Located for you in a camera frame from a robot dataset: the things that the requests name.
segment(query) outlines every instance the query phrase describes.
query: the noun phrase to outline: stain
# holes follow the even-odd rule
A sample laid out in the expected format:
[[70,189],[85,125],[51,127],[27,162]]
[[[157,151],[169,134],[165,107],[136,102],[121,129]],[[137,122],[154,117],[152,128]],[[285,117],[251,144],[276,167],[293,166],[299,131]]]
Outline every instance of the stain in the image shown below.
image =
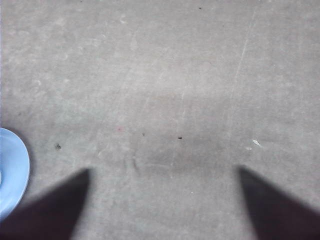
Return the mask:
[[59,151],[59,150],[61,149],[61,146],[60,146],[59,143],[57,143],[56,145],[54,145],[54,148],[55,148],[57,151]]

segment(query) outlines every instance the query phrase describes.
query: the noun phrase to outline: light blue plate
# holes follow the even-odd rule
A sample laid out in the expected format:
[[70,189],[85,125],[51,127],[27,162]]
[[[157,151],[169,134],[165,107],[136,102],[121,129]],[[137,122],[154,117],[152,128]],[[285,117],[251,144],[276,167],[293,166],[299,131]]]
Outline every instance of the light blue plate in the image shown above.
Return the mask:
[[22,140],[4,128],[0,128],[0,222],[20,202],[29,179],[30,161]]

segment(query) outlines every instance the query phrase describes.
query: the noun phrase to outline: concrete floor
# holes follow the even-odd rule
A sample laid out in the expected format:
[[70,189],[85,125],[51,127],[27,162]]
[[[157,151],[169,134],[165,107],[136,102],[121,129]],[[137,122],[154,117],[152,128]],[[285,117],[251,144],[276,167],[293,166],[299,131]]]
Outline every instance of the concrete floor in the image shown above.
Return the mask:
[[23,201],[95,170],[75,239],[254,239],[238,164],[320,208],[319,0],[10,0],[1,14]]

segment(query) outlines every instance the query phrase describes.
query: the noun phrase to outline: dark speck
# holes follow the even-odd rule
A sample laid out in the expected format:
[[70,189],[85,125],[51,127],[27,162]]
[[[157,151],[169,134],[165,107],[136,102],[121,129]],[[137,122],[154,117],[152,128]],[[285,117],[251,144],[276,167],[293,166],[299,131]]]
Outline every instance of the dark speck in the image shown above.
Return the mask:
[[61,149],[61,146],[60,146],[59,143],[57,143],[54,147],[55,147],[56,150],[60,150]]

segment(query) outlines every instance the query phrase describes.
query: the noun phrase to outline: blue dish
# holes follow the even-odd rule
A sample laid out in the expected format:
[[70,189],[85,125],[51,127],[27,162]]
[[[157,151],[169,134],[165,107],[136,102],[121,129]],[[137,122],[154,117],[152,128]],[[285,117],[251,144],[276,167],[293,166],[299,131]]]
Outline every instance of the blue dish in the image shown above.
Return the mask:
[[30,160],[22,140],[4,128],[0,128],[0,222],[18,205],[26,190]]

